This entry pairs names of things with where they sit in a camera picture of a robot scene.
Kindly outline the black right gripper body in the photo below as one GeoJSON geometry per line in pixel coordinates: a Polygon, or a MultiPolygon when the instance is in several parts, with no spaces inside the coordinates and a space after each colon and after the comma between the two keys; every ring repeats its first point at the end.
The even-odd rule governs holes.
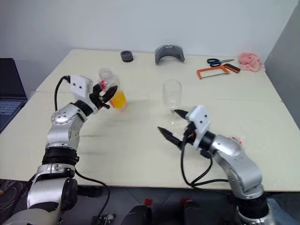
{"type": "Polygon", "coordinates": [[[194,125],[194,122],[190,122],[184,129],[183,133],[183,139],[182,139],[182,146],[185,146],[186,144],[194,144],[196,133],[195,133],[196,127],[194,125]]]}

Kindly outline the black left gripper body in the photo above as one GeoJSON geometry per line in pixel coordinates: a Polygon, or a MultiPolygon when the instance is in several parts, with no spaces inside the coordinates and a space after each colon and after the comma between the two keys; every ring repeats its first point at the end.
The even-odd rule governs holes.
{"type": "Polygon", "coordinates": [[[109,109],[110,106],[107,104],[107,102],[110,100],[110,98],[111,95],[108,92],[102,96],[99,93],[90,94],[90,100],[98,110],[102,108],[109,109]]]}

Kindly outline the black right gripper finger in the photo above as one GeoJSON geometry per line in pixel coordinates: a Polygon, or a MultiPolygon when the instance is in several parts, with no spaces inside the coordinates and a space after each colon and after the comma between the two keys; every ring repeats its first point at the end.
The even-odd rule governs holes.
{"type": "Polygon", "coordinates": [[[188,111],[182,110],[182,109],[176,109],[174,110],[181,118],[186,119],[186,115],[188,114],[188,111]]]}
{"type": "Polygon", "coordinates": [[[166,140],[177,146],[178,148],[181,148],[182,141],[175,137],[172,132],[168,131],[167,129],[163,127],[158,127],[160,133],[164,136],[166,140]]]}

